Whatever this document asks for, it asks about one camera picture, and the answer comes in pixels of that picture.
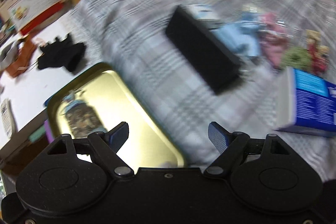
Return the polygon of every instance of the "black glove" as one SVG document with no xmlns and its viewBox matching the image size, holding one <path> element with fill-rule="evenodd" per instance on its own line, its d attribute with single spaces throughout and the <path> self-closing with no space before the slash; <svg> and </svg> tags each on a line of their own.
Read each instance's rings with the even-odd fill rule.
<svg viewBox="0 0 336 224">
<path fill-rule="evenodd" d="M 84 56 L 85 47 L 82 42 L 73 44 L 69 33 L 63 41 L 56 37 L 54 43 L 47 43 L 46 46 L 40 47 L 44 54 L 38 58 L 37 68 L 60 68 L 64 66 L 68 71 L 73 72 Z"/>
</svg>

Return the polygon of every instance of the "light blue label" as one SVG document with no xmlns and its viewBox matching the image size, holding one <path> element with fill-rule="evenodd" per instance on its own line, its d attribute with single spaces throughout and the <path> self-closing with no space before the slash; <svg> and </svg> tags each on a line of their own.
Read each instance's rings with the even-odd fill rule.
<svg viewBox="0 0 336 224">
<path fill-rule="evenodd" d="M 295 69 L 296 88 L 328 97 L 325 81 L 307 72 Z"/>
</svg>

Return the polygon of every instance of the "screw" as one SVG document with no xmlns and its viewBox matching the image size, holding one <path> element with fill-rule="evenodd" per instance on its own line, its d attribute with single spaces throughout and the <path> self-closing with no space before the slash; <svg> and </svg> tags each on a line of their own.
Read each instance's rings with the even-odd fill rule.
<svg viewBox="0 0 336 224">
<path fill-rule="evenodd" d="M 120 176 L 129 175 L 132 172 L 132 169 L 127 166 L 119 166 L 115 168 L 114 172 Z"/>
<path fill-rule="evenodd" d="M 219 166 L 211 166 L 207 168 L 207 172 L 211 175 L 219 175 L 224 172 L 222 167 Z"/>
</svg>

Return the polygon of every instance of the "white table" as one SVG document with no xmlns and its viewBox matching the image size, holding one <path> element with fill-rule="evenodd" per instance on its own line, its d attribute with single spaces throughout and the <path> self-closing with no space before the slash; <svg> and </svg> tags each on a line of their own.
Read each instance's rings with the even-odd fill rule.
<svg viewBox="0 0 336 224">
<path fill-rule="evenodd" d="M 56 36 L 63 39 L 67 33 L 61 23 L 56 21 L 36 35 L 33 41 L 35 42 L 37 38 L 53 41 Z M 19 35 L 11 37 L 5 45 L 18 37 Z M 35 63 L 40 55 L 41 51 L 38 48 L 34 52 L 30 64 Z M 47 118 L 43 103 L 76 76 L 64 67 L 38 70 L 35 66 L 15 79 L 11 78 L 6 72 L 3 73 L 0 84 L 4 86 L 4 92 L 0 95 L 0 98 L 1 101 L 5 98 L 11 101 L 17 133 L 11 139 L 8 139 L 2 122 L 0 122 L 0 159 L 5 160 L 14 151 L 18 150 L 29 135 L 43 124 Z"/>
</svg>

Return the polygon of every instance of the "checkered fabric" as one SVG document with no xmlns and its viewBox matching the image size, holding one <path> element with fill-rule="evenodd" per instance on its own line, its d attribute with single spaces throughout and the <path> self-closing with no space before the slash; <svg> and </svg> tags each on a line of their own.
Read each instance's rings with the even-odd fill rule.
<svg viewBox="0 0 336 224">
<path fill-rule="evenodd" d="M 210 4 L 231 22 L 250 3 L 277 13 L 293 30 L 296 45 L 305 44 L 306 29 L 321 32 L 322 43 L 331 49 L 327 79 L 336 83 L 333 0 L 81 0 L 71 18 L 89 36 L 92 47 L 99 46 L 103 60 L 119 73 L 190 165 L 204 168 L 219 155 L 207 136 L 211 121 L 254 138 L 272 132 L 278 72 L 262 60 L 253 81 L 216 96 L 164 29 L 178 4 Z M 324 181 L 336 177 L 336 139 L 277 133 Z"/>
</svg>

